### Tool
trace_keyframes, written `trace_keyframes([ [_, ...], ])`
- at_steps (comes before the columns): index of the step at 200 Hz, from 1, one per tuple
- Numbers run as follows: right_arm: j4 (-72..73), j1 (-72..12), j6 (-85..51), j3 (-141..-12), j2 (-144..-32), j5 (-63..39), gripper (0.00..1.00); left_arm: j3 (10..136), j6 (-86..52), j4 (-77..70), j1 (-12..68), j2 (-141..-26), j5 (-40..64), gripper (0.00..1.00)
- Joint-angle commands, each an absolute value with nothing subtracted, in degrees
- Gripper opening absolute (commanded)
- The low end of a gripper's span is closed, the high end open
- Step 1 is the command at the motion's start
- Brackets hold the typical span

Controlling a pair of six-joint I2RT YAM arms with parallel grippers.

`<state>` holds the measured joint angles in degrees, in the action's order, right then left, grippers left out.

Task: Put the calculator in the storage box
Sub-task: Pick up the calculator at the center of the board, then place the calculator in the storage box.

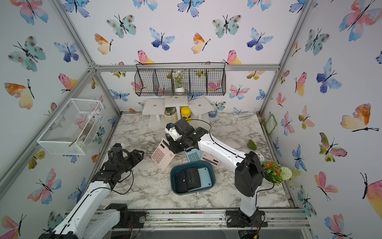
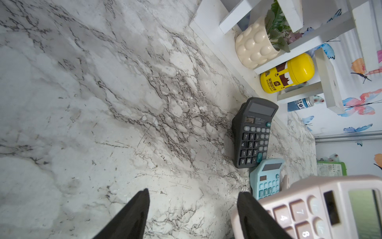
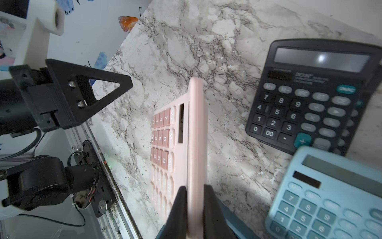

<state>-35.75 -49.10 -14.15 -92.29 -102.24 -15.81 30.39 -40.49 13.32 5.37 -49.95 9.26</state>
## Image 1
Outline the black calculator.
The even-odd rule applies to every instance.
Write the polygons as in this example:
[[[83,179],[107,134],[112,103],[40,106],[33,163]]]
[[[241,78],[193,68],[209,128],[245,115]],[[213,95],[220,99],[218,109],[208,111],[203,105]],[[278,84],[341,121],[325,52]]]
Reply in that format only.
[[[182,194],[200,188],[200,176],[196,167],[175,174],[175,192]]]

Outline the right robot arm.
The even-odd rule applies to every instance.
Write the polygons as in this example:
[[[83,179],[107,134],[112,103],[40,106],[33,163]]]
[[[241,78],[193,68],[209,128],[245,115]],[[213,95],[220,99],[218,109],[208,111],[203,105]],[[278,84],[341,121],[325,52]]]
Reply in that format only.
[[[210,131],[193,128],[186,119],[168,123],[165,128],[169,150],[173,153],[199,149],[211,154],[234,172],[234,185],[241,194],[238,210],[228,210],[227,226],[231,228],[260,227],[263,214],[258,209],[258,193],[265,176],[258,155],[244,153],[222,143]]]

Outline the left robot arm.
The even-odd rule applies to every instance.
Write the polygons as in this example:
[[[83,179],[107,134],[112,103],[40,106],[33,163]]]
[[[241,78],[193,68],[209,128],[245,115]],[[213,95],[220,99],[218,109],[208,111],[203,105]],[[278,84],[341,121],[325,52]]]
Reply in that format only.
[[[129,152],[116,143],[107,152],[108,160],[93,176],[87,190],[68,216],[55,228],[43,233],[41,239],[102,239],[114,227],[131,229],[135,222],[126,204],[110,204],[100,217],[90,224],[101,202],[144,159],[144,151]]]

